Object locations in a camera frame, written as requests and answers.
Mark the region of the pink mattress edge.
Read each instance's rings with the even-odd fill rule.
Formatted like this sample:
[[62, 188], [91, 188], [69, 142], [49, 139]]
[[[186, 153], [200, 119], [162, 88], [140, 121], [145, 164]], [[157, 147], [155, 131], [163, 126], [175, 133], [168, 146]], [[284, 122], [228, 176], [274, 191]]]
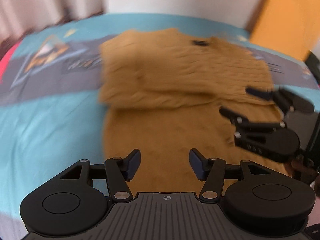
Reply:
[[3, 80], [3, 75], [5, 71], [7, 70], [7, 66], [9, 64], [9, 61], [14, 54], [15, 50], [18, 48], [18, 46], [21, 44], [21, 41], [16, 42], [1, 58], [0, 62], [0, 81]]

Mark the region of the orange wooden headboard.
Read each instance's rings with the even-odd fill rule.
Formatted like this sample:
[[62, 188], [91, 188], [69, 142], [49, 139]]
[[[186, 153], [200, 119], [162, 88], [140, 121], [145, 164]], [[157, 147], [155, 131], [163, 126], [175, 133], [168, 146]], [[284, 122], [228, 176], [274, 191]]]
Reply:
[[304, 61], [319, 39], [319, 0], [265, 0], [252, 44]]

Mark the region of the blue grey printed bedsheet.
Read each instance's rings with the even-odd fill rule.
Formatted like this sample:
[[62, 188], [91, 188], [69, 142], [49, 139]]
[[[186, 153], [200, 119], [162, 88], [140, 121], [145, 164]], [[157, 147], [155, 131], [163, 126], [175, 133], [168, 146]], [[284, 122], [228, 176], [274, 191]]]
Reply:
[[252, 50], [267, 62], [276, 85], [319, 107], [319, 86], [308, 67], [248, 42], [248, 32], [220, 22], [165, 14], [106, 14], [28, 35], [1, 82], [1, 239], [22, 239], [22, 199], [74, 162], [103, 161], [106, 108], [97, 101], [99, 45], [129, 29], [177, 28], [216, 36]]

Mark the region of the pink patterned curtain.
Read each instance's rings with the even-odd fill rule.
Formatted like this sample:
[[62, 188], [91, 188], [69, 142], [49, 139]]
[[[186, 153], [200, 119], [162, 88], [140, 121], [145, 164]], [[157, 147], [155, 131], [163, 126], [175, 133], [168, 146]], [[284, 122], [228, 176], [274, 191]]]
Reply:
[[1, 41], [106, 11], [106, 0], [1, 0]]

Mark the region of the mustard cable-knit cardigan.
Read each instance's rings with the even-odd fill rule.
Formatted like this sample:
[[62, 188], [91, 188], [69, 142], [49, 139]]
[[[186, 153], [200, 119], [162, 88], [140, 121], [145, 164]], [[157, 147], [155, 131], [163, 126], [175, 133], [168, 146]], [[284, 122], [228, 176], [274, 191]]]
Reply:
[[279, 122], [272, 102], [247, 95], [247, 86], [273, 88], [268, 66], [240, 46], [177, 29], [128, 30], [100, 46], [99, 101], [108, 106], [103, 126], [106, 158], [135, 148], [140, 167], [129, 188], [137, 192], [200, 192], [189, 151], [229, 164], [251, 160], [282, 174], [282, 164], [234, 145], [227, 107], [251, 121]]

